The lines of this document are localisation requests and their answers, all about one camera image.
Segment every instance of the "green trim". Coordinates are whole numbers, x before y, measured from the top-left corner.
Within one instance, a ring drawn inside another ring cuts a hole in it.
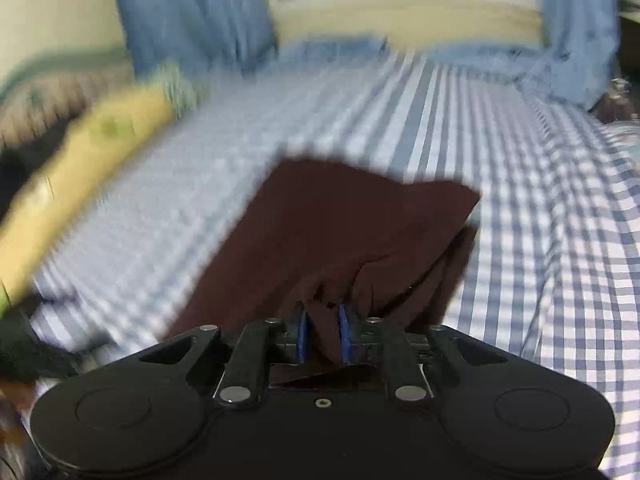
[[[23,82],[39,74],[59,70],[90,70],[124,60],[131,60],[131,56],[129,51],[120,45],[103,50],[45,54],[27,61],[9,72],[5,79],[6,83],[0,87],[0,105]]]

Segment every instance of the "yellow pillow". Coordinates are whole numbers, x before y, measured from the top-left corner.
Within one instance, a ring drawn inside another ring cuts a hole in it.
[[[175,113],[159,85],[135,86],[71,123],[60,150],[15,197],[0,224],[0,314],[82,204]]]

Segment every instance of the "mattress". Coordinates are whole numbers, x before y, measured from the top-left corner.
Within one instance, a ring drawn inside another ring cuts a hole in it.
[[[156,342],[270,168],[333,158],[479,189],[479,234],[444,323],[597,388],[617,429],[601,464],[640,478],[640,214],[632,163],[571,105],[422,55],[269,70],[219,86],[87,209],[41,266],[37,332],[97,330],[108,360]]]

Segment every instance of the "round black motor cover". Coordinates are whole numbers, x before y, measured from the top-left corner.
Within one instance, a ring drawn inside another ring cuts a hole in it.
[[[49,390],[31,414],[52,465],[89,476],[128,476],[166,463],[206,420],[202,398],[162,365],[118,365]]]
[[[447,394],[440,420],[472,456],[526,476],[596,467],[615,427],[596,390],[550,370],[510,364],[466,375]]]

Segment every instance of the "brown cloth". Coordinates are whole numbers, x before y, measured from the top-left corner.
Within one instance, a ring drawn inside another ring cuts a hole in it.
[[[239,332],[302,302],[315,345],[340,362],[337,306],[420,331],[466,267],[479,200],[455,182],[400,184],[338,162],[285,160],[262,184],[180,317]]]

